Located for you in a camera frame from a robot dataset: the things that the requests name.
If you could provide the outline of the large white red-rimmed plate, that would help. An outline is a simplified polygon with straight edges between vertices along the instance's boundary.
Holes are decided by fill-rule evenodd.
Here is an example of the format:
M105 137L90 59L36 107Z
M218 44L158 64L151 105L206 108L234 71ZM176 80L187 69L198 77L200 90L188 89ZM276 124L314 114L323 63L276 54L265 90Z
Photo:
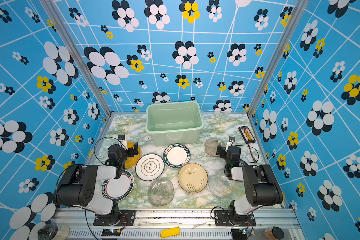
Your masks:
M101 193L105 198L119 202L131 193L133 187L134 177L131 172L125 171L118 179L105 180Z

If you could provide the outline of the yellow polka dot plate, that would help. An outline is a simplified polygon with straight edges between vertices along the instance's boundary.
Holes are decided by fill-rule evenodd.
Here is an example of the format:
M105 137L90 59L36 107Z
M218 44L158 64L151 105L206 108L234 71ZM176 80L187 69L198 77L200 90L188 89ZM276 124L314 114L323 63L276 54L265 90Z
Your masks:
M140 159L140 157L141 157L141 149L140 149L140 147L138 147L138 154L134 155L133 157L128 157L125 162L125 167L131 168L131 167L135 166L137 161Z

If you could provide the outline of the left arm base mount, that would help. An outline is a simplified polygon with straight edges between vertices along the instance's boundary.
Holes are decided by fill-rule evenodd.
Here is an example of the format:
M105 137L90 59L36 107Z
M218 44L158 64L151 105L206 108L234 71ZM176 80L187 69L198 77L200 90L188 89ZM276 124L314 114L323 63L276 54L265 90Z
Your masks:
M113 226L133 226L136 210L119 210L108 215L95 215L94 226L113 227Z

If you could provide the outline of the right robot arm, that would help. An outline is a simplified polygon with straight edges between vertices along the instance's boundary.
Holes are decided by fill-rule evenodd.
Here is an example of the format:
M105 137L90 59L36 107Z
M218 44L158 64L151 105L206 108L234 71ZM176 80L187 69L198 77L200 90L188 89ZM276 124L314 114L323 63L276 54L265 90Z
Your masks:
M217 146L217 155L225 160L226 177L242 181L245 186L245 196L231 202L230 216L248 216L259 208L283 202L281 187L270 165L241 165L241 148L234 145Z

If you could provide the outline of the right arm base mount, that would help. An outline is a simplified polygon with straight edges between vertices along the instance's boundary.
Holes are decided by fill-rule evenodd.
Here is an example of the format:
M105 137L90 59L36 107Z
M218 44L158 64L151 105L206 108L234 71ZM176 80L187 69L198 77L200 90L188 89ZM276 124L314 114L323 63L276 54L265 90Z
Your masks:
M212 218L217 227L255 227L256 221L253 214L237 215L229 210L213 210Z

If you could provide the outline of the white teal lettered plate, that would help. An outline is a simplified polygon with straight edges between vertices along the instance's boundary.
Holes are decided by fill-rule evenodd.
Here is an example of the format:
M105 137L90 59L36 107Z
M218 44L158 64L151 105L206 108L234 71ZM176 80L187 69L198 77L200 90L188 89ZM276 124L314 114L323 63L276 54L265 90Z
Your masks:
M163 153L163 161L170 168L179 169L191 159L189 148L183 144L172 144Z

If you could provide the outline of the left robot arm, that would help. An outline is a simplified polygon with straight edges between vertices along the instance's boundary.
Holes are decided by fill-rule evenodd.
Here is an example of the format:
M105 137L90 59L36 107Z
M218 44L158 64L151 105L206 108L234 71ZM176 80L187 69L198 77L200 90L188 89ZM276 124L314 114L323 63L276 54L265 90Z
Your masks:
M139 144L135 143L130 148L125 141L111 145L107 155L104 166L68 167L57 183L55 204L117 218L117 202L125 199L134 187L134 177L125 167L129 158L140 156Z

